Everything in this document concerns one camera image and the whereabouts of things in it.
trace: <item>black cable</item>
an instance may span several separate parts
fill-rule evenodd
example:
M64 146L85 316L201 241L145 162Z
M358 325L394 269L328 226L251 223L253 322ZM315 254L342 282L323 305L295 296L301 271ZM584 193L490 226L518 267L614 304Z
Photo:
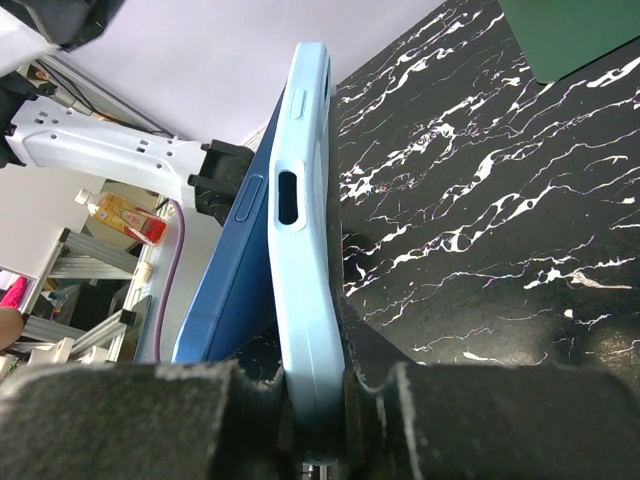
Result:
M59 85L60 87L64 88L67 92L69 92L69 94L75 98L76 100L78 100L87 110L89 110L91 113L95 113L96 115L100 115L101 117L106 118L107 120L112 121L113 123L117 123L118 125L122 125L123 127L128 127L128 128L132 128L134 130L139 130L141 132L145 132L145 133L150 133L150 134L162 134L165 135L169 138L172 138L173 135L171 135L169 132L165 132L164 130L147 130L139 125L133 124L133 123L129 123L126 122L124 120L119 120L107 113L101 112L100 110L98 110L95 105L93 105L93 103L91 103L91 101L87 98L87 96L82 93L82 91L80 90L80 88L69 78L65 77L62 74L58 74L58 73L53 73L51 71L50 68L44 66L44 64L37 62L38 68L41 68L42 70L45 71L45 73L47 75L49 75L52 79L54 79Z

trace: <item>bottle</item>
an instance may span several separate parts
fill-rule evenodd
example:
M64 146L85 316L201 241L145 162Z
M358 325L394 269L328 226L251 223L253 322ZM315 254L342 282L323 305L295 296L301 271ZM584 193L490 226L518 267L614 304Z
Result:
M91 217L100 223L147 245L160 243L167 229L166 222L160 217L114 193L94 195L82 189L76 202L86 205Z

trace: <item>black marble table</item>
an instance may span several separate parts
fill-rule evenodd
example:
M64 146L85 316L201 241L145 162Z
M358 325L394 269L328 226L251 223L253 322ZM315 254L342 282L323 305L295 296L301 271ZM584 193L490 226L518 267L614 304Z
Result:
M426 364L608 368L640 391L640 40L550 85L448 0L338 90L346 294Z

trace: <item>white bottle cap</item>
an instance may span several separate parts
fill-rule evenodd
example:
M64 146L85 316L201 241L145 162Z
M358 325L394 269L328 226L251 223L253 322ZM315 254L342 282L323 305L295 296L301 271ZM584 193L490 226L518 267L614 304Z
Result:
M78 202L80 205L86 205L87 203L89 203L92 195L93 194L89 190L83 188L78 192L78 195L76 195L76 202Z

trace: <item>green mat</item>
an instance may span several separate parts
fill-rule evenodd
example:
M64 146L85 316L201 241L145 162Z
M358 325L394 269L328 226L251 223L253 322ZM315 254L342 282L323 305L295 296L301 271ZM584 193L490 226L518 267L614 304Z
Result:
M640 35L640 0L498 0L531 70L549 83Z

